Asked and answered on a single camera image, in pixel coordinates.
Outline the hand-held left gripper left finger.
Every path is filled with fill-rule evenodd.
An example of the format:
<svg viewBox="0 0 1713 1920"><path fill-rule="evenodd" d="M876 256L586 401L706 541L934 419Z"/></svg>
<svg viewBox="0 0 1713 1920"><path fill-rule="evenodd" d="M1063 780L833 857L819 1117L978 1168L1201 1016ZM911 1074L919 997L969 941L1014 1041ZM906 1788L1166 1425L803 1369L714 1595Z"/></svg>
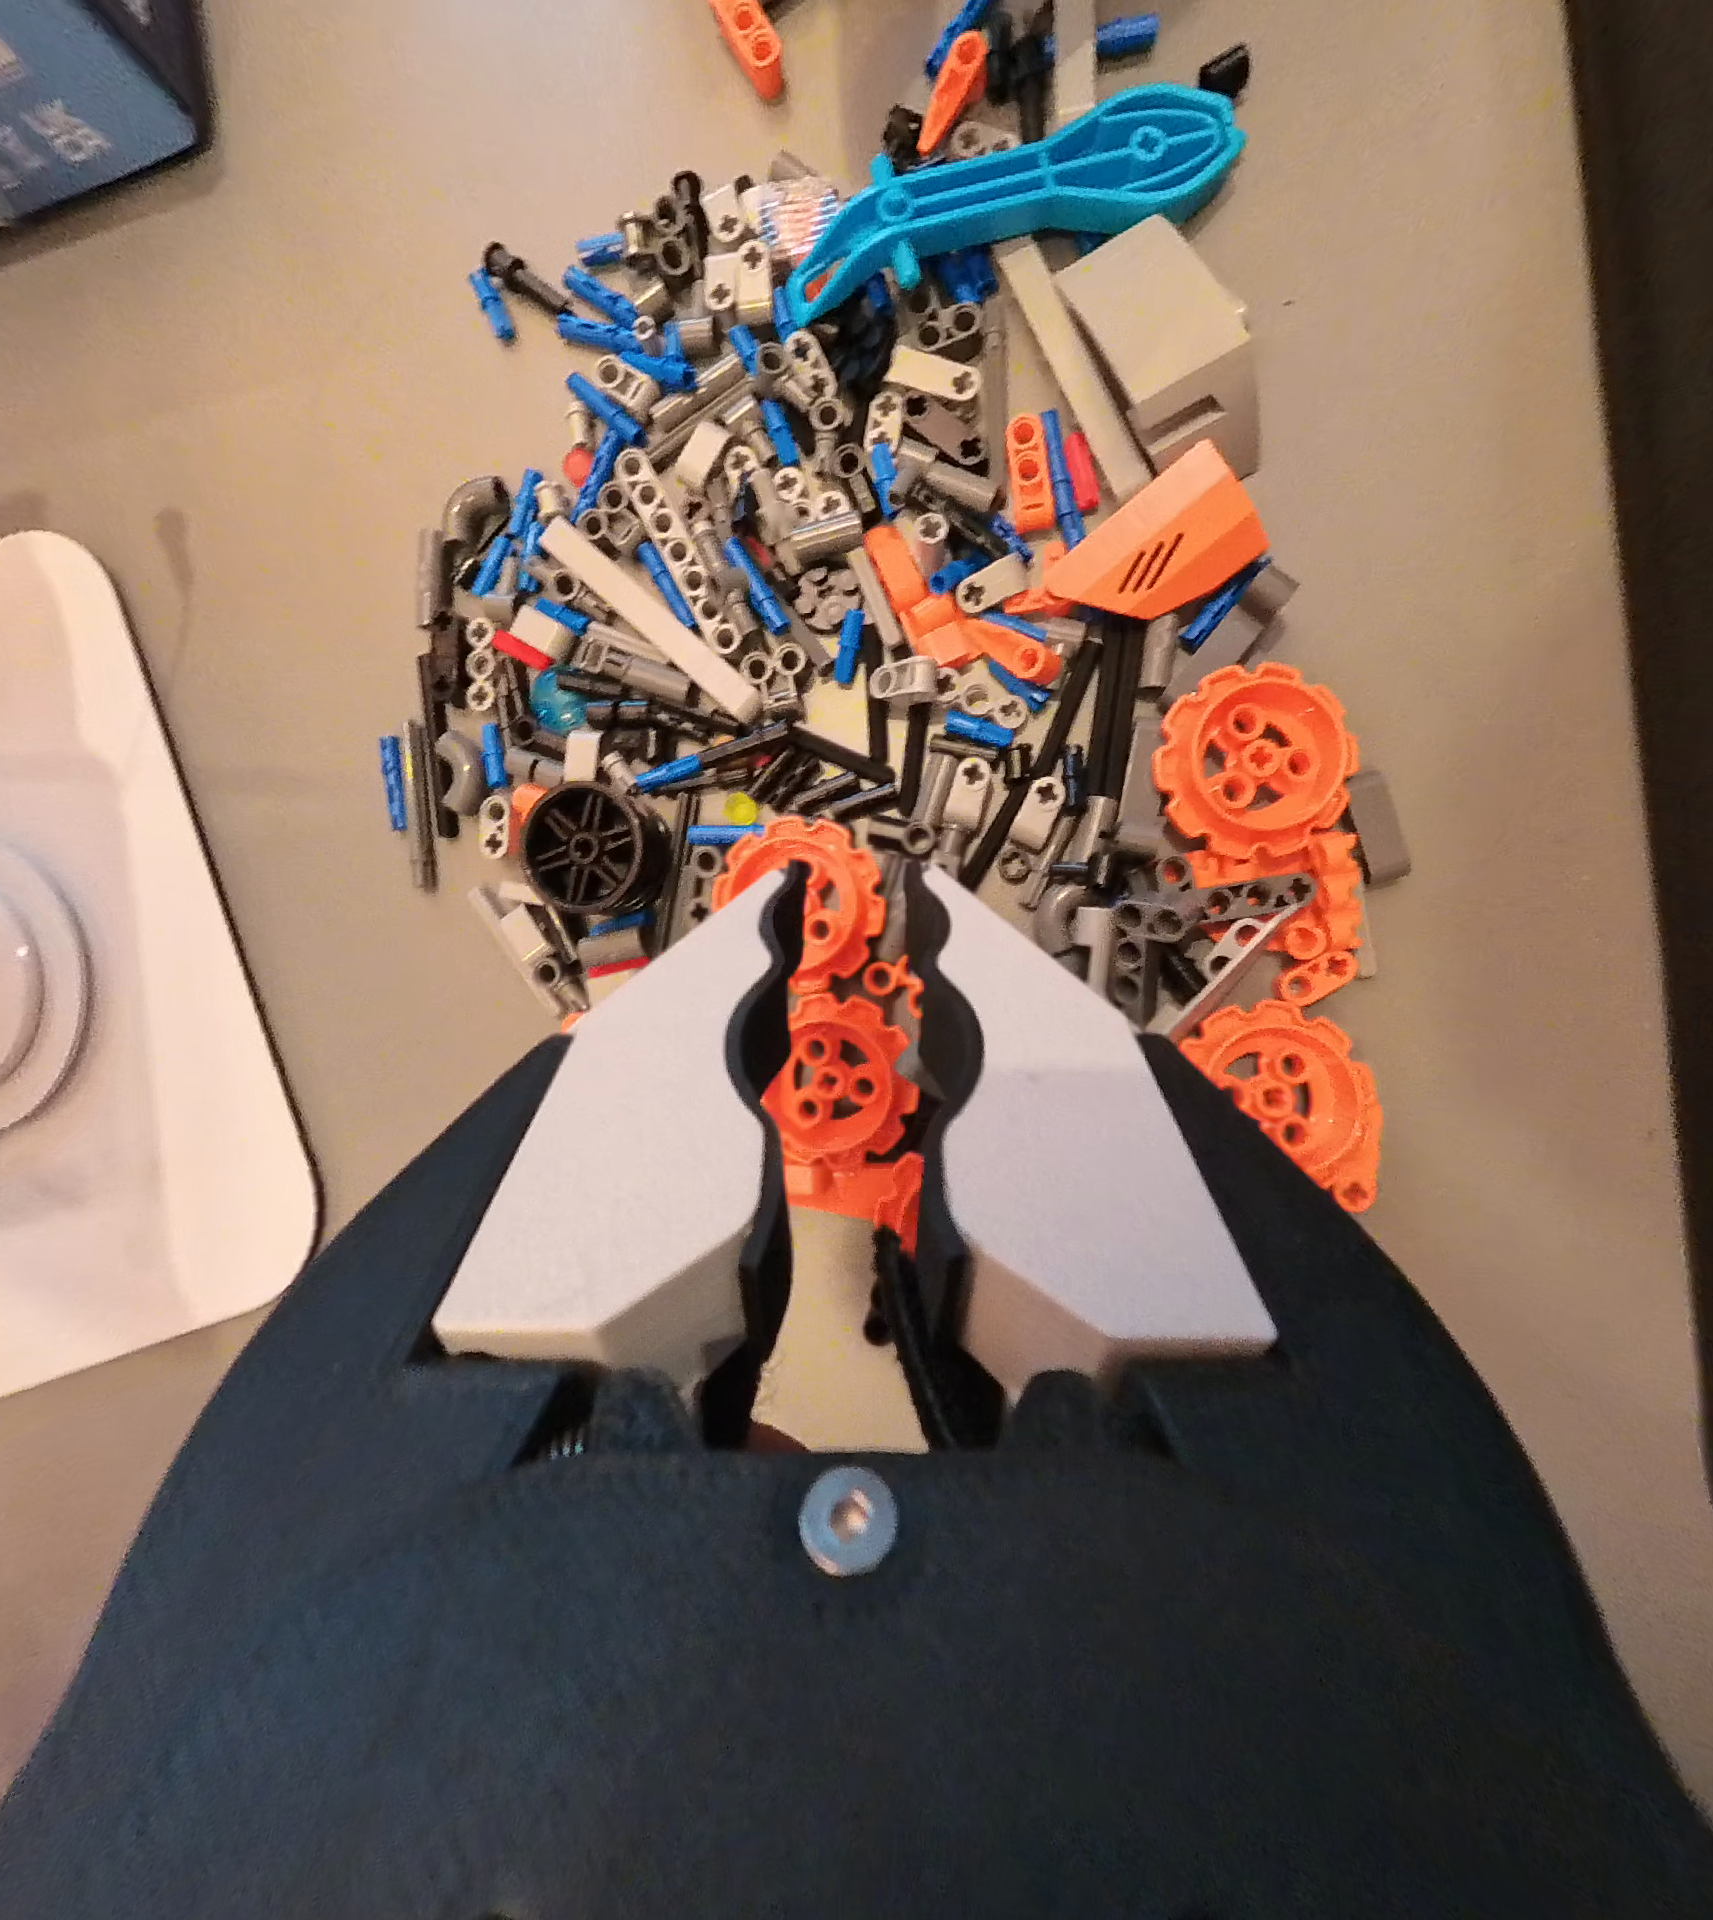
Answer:
<svg viewBox="0 0 1713 1920"><path fill-rule="evenodd" d="M748 882L586 1014L455 1267L453 1353L654 1369L750 1429L791 1295L781 1145L801 874Z"/></svg>

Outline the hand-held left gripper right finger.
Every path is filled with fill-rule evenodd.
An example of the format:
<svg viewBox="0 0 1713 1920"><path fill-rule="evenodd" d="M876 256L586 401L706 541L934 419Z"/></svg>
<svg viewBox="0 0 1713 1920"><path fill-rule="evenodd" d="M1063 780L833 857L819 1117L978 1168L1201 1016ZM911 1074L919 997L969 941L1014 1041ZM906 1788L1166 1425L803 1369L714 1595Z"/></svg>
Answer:
<svg viewBox="0 0 1713 1920"><path fill-rule="evenodd" d="M992 1441L1045 1373L1257 1355L1278 1340L1145 1048L944 871L904 877L936 1089L902 1373L928 1441Z"/></svg>

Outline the small black wheel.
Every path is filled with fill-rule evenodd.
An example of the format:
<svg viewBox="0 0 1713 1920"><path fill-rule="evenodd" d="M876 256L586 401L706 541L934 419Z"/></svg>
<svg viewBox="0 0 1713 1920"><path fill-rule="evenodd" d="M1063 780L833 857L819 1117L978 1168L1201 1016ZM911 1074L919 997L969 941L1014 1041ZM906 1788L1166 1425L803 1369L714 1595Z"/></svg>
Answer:
<svg viewBox="0 0 1713 1920"><path fill-rule="evenodd" d="M522 826L520 857L546 906L613 917L652 896L660 819L623 792L567 780L538 798Z"/></svg>

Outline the pile of toy building pieces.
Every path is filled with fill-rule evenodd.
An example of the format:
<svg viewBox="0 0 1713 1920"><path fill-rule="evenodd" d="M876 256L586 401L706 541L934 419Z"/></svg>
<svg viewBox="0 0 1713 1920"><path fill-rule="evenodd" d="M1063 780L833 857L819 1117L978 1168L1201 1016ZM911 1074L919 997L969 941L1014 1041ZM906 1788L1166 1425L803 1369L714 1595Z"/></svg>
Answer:
<svg viewBox="0 0 1713 1920"><path fill-rule="evenodd" d="M942 253L813 323L788 307L880 162L1002 151L1145 83L1224 95L1247 133L1216 197L1173 217L1198 248L1249 153L1253 47L1151 77L1159 25L962 3L852 192L781 151L765 175L674 173L580 237L559 281L486 248L471 286L496 342L530 301L580 352L567 444L463 483L422 532L422 711L381 751L415 884L464 833L471 900L546 1020L573 1025L788 857L810 884L791 1002L862 996L904 1033L919 985L895 887L920 861L986 882L1045 954L1178 1044L1265 997L1334 1020L1374 971L1365 889L1410 865L1362 755L1350 859L1321 876L1199 882L1153 775L1170 708L1216 669L1278 661L1298 607L1259 468L1242 480L1272 550L1218 591L1138 620L1043 586L1161 472L1055 287L1112 235ZM1259 430L1263 454L1262 404ZM522 826L564 781L660 819L636 910L560 913L530 887Z"/></svg>

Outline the orange connector piece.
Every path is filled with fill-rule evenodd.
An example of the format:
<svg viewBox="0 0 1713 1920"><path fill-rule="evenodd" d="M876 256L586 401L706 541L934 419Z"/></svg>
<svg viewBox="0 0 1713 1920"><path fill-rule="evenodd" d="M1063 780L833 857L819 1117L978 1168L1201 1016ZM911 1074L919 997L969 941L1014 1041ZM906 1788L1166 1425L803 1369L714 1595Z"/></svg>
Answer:
<svg viewBox="0 0 1713 1920"><path fill-rule="evenodd" d="M731 60L753 92L767 103L778 102L787 85L785 51L767 5L750 0L713 0L709 8Z"/></svg>

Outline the wooden book stand, white base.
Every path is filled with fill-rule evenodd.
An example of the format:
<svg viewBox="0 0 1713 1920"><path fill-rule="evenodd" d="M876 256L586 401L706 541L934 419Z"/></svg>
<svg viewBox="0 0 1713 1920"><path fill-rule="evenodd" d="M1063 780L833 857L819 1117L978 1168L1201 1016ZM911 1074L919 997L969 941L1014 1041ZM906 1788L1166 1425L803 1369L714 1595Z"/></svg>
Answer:
<svg viewBox="0 0 1713 1920"><path fill-rule="evenodd" d="M0 1400L245 1315L320 1195L107 571L0 540Z"/></svg>

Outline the orange wedge panel piece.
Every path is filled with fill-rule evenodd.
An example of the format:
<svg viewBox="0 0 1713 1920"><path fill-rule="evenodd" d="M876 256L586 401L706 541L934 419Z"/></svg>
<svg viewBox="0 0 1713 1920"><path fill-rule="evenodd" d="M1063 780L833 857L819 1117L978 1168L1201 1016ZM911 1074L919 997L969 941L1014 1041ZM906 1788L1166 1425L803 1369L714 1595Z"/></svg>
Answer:
<svg viewBox="0 0 1713 1920"><path fill-rule="evenodd" d="M1043 586L1093 611L1153 620L1216 594L1269 550L1251 494L1205 437L1051 559Z"/></svg>

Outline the grey flat panel piece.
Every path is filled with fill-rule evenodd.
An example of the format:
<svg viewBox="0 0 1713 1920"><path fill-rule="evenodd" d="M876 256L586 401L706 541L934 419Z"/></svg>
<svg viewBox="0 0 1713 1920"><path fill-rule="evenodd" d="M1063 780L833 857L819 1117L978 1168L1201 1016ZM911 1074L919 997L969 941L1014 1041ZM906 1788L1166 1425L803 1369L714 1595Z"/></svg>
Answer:
<svg viewBox="0 0 1713 1920"><path fill-rule="evenodd" d="M1173 468L1212 442L1239 477L1259 468L1257 355L1247 307L1180 223L1155 211L1055 272L1145 458Z"/></svg>

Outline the turquoise wrench-shaped piece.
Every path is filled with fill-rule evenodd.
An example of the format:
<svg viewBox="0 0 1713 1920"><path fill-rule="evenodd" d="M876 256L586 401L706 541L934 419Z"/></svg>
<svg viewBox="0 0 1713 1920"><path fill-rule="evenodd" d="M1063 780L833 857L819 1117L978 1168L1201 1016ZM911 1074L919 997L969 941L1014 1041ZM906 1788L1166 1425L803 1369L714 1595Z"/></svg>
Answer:
<svg viewBox="0 0 1713 1920"><path fill-rule="evenodd" d="M916 286L928 259L1038 232L1114 235L1205 207L1247 147L1232 102L1145 83L1118 92L1043 140L874 178L820 232L787 297L799 323L842 306L874 275Z"/></svg>

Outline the blue toy kit box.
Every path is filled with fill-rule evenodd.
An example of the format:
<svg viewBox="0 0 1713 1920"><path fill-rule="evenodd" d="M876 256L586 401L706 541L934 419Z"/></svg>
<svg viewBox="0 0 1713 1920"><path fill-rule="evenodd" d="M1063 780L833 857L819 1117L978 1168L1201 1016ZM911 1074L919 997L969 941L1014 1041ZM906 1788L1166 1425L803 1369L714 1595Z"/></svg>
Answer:
<svg viewBox="0 0 1713 1920"><path fill-rule="evenodd" d="M208 145L197 2L0 2L0 233Z"/></svg>

